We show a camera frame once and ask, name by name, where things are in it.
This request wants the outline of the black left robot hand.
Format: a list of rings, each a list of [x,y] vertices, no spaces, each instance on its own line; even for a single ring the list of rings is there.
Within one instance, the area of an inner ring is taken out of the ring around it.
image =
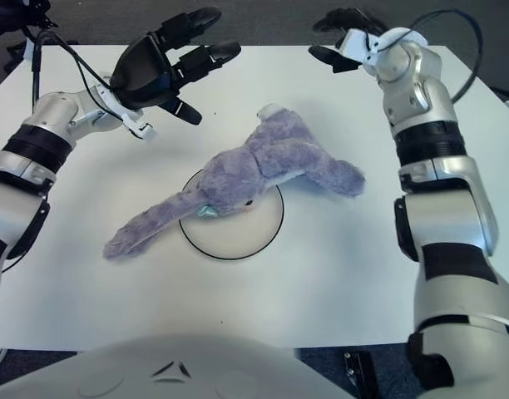
[[[178,14],[134,41],[120,56],[110,87],[120,103],[131,110],[158,106],[178,119],[197,126],[201,114],[180,99],[180,89],[196,82],[241,52],[238,42],[199,46],[171,63],[166,53],[179,50],[202,35],[221,17],[217,7]]]

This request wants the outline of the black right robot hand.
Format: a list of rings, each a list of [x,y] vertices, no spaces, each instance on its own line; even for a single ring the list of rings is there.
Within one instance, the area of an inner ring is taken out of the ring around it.
[[[351,28],[357,28],[375,36],[388,30],[387,25],[380,19],[374,17],[370,12],[362,12],[356,7],[340,7],[331,10],[312,26],[312,30],[316,33],[340,33],[341,37],[336,42],[336,48],[343,43],[345,35]],[[361,66],[360,62],[348,59],[336,50],[320,45],[310,46],[309,54],[318,61],[331,66],[334,74],[358,70]]]

